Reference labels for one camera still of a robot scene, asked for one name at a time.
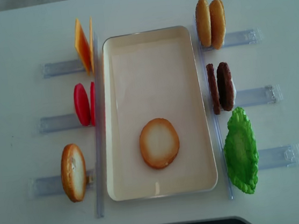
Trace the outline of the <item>bun half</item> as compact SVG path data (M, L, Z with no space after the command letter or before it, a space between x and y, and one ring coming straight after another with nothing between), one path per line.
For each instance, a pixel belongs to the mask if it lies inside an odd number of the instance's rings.
M210 23L210 11L207 0L199 0L196 4L195 19L196 28L198 30L198 36L203 46L211 46L211 23Z
M209 5L210 23L212 33L212 46L215 49L220 49L224 43L226 22L224 7L221 0L213 0Z

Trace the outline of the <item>clear holder lettuce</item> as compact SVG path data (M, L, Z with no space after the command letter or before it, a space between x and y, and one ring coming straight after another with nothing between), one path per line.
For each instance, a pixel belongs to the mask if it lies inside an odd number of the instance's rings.
M289 144L258 151L259 170L267 170L280 167L294 167L299 165L299 144Z

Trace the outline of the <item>brown meat patty left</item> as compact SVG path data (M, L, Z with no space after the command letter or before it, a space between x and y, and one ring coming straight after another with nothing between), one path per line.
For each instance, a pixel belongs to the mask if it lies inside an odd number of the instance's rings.
M221 112L221 105L220 105L220 100L219 100L216 79L215 79L215 75L214 75L214 67L211 63L206 65L206 71L207 71L207 76L208 76L208 85L209 85L209 89L210 89L210 94L212 97L213 109L214 109L214 113L217 115L217 114L220 114L220 112Z

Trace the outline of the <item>red tomato slice outer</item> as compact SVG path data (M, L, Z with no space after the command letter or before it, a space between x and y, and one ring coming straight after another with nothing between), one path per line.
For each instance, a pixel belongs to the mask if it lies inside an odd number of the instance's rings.
M87 93L81 83L74 87L74 107L80 123L88 126L91 122L90 106Z

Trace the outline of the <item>green lettuce leaf front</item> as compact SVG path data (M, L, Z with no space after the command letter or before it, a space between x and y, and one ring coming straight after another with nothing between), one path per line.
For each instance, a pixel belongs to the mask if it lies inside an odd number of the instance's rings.
M254 194L259 153L251 122L242 107L232 111L227 127L223 150L231 183L244 193Z

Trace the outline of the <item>upright bread slice left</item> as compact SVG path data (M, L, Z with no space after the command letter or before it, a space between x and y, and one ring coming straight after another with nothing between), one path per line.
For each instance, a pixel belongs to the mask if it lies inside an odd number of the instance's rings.
M61 157L61 179L64 192L73 203L83 201L86 178L85 158L79 146L66 145Z

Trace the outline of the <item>orange cheese slice outer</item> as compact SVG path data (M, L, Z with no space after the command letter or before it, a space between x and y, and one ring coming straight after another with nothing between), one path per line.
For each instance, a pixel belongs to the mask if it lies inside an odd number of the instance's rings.
M80 24L80 21L76 18L75 20L75 50L81 60L86 73L89 75L91 68L90 49L87 42L86 36Z

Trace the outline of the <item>bun half right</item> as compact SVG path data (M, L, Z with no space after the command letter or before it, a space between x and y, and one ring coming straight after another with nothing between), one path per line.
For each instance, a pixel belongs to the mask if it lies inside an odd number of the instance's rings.
M220 49L224 43L226 22L224 7L221 0L213 0L209 5L210 23L212 33L212 46L215 49Z

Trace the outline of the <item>brown meat patty right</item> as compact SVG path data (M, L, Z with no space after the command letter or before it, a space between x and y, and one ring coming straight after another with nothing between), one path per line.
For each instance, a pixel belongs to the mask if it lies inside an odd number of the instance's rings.
M231 79L231 72L226 62L218 64L217 87L221 106L224 110L230 111L234 106L234 89Z

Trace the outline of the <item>orange cheese slice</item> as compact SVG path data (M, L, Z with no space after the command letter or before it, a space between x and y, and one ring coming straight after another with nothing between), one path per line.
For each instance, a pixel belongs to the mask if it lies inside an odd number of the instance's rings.
M90 44L90 48L89 48L90 49L90 63L91 63L92 72L95 75L92 17L90 17L90 19L89 19L89 25L90 25L90 27L89 27L89 30L90 30L90 32L89 32L89 35L90 35L90 37L89 37L89 40L90 40L90 42L89 42L89 44Z
M81 60L86 73L89 75L91 68L90 49L87 42L86 36L80 24L80 21L76 18L75 20L75 50Z

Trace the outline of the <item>orange cheese slice inner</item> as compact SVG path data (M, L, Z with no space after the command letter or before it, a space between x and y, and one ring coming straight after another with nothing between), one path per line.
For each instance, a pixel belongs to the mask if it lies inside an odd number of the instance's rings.
M89 35L90 35L90 37L89 37L89 40L90 40L90 42L89 42L89 44L90 44L90 48L89 48L90 49L90 63L91 63L92 72L95 75L92 17L90 17L90 19L89 19L89 25L90 25L90 27L89 27L89 30L90 30L90 32L89 32Z

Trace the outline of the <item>clear holder patty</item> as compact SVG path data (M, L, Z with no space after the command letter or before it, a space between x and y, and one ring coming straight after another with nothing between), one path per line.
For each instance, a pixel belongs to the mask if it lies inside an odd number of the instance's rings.
M283 100L279 85L267 85L262 88L236 92L234 107L249 107L277 103Z

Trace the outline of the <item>cream rectangular tray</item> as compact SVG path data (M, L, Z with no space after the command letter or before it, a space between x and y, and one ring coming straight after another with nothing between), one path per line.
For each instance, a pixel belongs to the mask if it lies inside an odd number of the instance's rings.
M110 198L126 201L211 190L218 180L206 109L184 26L122 35L103 44L106 181ZM179 137L164 169L142 158L139 138L163 118Z

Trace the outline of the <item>red tomato slice inner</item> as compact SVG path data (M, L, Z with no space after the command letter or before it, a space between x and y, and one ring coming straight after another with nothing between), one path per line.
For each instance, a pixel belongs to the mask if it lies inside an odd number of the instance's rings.
M93 126L96 125L96 111L95 111L95 104L96 104L96 101L95 101L95 95L96 95L96 92L95 92L95 86L94 86L94 82L91 82L91 85L90 85L90 116L91 116L91 124Z

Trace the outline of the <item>clear holder bun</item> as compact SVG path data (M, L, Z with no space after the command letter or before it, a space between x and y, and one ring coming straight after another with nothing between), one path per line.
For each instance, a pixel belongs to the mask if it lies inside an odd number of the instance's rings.
M260 29L258 28L244 30L244 31L230 32L225 34L222 48L257 44L260 41L262 41L262 34Z

